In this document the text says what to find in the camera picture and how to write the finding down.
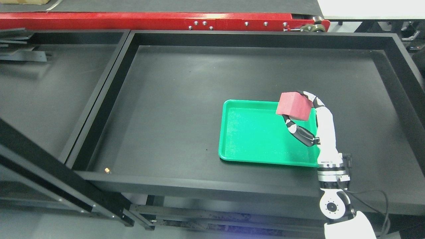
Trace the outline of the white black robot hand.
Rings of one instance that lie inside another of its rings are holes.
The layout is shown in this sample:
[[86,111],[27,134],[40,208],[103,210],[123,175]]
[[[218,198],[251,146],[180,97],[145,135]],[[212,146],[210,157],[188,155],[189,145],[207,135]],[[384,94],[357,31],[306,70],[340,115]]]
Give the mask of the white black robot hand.
[[312,109],[314,109],[316,115],[317,133],[313,134],[306,128],[297,125],[294,119],[282,115],[288,131],[305,146],[318,146],[320,153],[317,157],[317,164],[319,167],[342,167],[343,160],[339,156],[339,152],[336,148],[335,126],[331,111],[319,97],[308,91],[291,92],[298,92],[312,101]]

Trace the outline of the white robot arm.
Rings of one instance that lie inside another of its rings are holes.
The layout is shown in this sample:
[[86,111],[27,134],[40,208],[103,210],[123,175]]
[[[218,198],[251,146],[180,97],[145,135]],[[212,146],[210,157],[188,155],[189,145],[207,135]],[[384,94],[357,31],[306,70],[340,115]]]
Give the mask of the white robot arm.
[[317,169],[320,190],[323,193],[319,207],[327,223],[326,239],[376,239],[372,224],[366,215],[352,206],[347,194],[350,175],[343,164],[320,164]]

